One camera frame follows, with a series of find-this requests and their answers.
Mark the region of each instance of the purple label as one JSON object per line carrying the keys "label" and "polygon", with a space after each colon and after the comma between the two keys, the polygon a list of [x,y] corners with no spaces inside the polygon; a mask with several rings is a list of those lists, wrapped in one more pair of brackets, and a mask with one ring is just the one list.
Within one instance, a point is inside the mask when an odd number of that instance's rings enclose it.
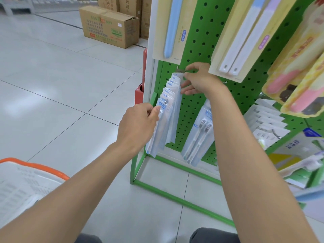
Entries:
{"label": "purple label", "polygon": [[181,36],[181,42],[184,41],[184,38],[186,37],[186,33],[187,33],[187,31],[186,30],[183,30],[182,36]]}
{"label": "purple label", "polygon": [[265,46],[265,44],[267,43],[267,41],[269,40],[269,35],[266,35],[264,37],[264,39],[262,40],[261,44],[259,45],[258,49],[263,49],[263,47]]}

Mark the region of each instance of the hanging toothbrush packs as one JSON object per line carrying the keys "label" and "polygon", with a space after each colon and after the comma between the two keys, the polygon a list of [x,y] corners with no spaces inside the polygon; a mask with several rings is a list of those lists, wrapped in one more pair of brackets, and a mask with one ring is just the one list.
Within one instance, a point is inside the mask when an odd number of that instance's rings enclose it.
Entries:
{"label": "hanging toothbrush packs", "polygon": [[269,69],[262,92],[283,104],[281,112],[302,118],[324,111],[324,5],[313,2]]}
{"label": "hanging toothbrush packs", "polygon": [[296,0],[235,0],[209,73],[241,83]]}
{"label": "hanging toothbrush packs", "polygon": [[153,58],[180,65],[197,0],[158,0]]}
{"label": "hanging toothbrush packs", "polygon": [[183,73],[172,73],[171,78],[167,81],[160,97],[157,99],[157,106],[161,106],[159,121],[153,132],[153,136],[146,144],[146,153],[155,157],[159,150],[163,150],[165,144],[176,142],[176,131],[181,106],[181,87]]}
{"label": "hanging toothbrush packs", "polygon": [[214,141],[213,118],[207,99],[190,130],[181,155],[187,163],[197,166]]}
{"label": "hanging toothbrush packs", "polygon": [[306,128],[270,154],[269,158],[287,182],[305,188],[310,173],[323,165],[324,138]]}
{"label": "hanging toothbrush packs", "polygon": [[281,112],[272,106],[274,100],[257,99],[255,103],[243,117],[263,150],[266,150],[290,130],[285,129],[287,124],[282,122],[285,118],[280,116]]}

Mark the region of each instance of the white tile floor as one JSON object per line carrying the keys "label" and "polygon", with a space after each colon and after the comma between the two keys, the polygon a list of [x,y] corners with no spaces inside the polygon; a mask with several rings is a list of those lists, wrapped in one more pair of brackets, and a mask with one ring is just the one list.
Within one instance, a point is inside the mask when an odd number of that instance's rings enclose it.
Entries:
{"label": "white tile floor", "polygon": [[[80,25],[77,12],[46,16]],[[115,141],[142,80],[143,48],[120,49],[34,15],[0,13],[0,31],[0,159],[12,156],[74,175]],[[141,181],[230,217],[221,187],[154,159],[144,161],[143,168]],[[85,233],[103,242],[186,243],[199,227],[235,232],[130,185],[129,179],[130,163],[111,184]],[[324,242],[324,224],[308,220]]]}

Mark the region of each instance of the hand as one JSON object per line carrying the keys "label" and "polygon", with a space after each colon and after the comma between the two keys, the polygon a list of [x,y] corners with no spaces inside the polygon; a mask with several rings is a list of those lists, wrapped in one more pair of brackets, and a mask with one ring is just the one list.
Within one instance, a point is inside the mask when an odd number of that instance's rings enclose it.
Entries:
{"label": "hand", "polygon": [[194,62],[186,67],[186,70],[198,69],[196,73],[185,72],[187,79],[181,84],[181,94],[192,95],[196,93],[208,94],[215,88],[227,88],[219,78],[208,73],[210,65],[208,63]]}
{"label": "hand", "polygon": [[135,156],[152,137],[159,112],[160,106],[153,107],[150,103],[128,108],[119,123],[116,143]]}

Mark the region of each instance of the right hand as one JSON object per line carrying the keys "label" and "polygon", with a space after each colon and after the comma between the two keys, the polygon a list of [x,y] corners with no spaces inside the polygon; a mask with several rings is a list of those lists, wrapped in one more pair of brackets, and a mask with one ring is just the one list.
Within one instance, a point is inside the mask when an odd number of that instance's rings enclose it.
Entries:
{"label": "right hand", "polygon": [[209,63],[194,62],[186,67],[186,70],[198,69],[196,73],[185,72],[184,77],[187,79],[181,84],[181,94],[192,95],[196,93],[208,94],[215,88],[226,87],[219,78],[208,73]]}

